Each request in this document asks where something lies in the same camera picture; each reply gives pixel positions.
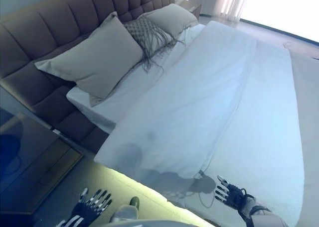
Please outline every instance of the sheer curtain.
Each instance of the sheer curtain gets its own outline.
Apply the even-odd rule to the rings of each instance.
[[[239,21],[245,0],[217,0],[213,15],[230,21]]]

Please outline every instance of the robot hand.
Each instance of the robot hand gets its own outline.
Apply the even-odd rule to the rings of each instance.
[[[71,218],[66,222],[62,221],[58,227],[70,226],[70,227],[86,227],[90,225],[97,217],[99,217],[103,211],[111,204],[111,194],[107,194],[107,191],[98,190],[89,200],[86,200],[88,194],[88,188],[85,188],[82,192],[79,202],[72,210]]]
[[[269,211],[269,209],[257,204],[255,197],[247,194],[244,188],[238,187],[228,183],[221,176],[217,176],[222,186],[217,186],[215,190],[215,198],[225,205],[238,211],[239,215],[247,223],[251,216],[257,211]]]

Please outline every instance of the pillow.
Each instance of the pillow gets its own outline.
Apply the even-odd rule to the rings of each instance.
[[[80,89],[90,94],[94,106],[107,97],[142,56],[142,49],[114,12],[89,38],[35,66],[64,80],[75,81]]]
[[[146,17],[130,21],[124,24],[134,40],[143,49],[144,69],[147,72],[151,67],[151,58],[168,47],[173,47],[177,40],[164,32]]]
[[[143,16],[174,37],[186,28],[198,24],[197,18],[192,13],[176,4],[142,14],[140,17]]]

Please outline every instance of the upholstered headboard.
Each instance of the upholstered headboard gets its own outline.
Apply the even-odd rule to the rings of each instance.
[[[108,134],[67,100],[75,83],[37,70],[34,62],[79,44],[113,11],[127,22],[173,2],[59,0],[6,21],[0,31],[0,85],[53,128],[97,152]]]

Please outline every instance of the nightstand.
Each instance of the nightstand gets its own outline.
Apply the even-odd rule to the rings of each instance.
[[[195,4],[193,2],[190,2],[188,0],[181,0],[176,3],[180,7],[183,7],[184,9],[188,10],[191,12],[193,15],[196,16],[196,18],[199,18],[200,15],[200,10],[201,10],[201,4]]]
[[[1,225],[32,222],[32,215],[82,154],[51,130],[19,113],[0,127],[20,140],[20,149],[1,174]]]

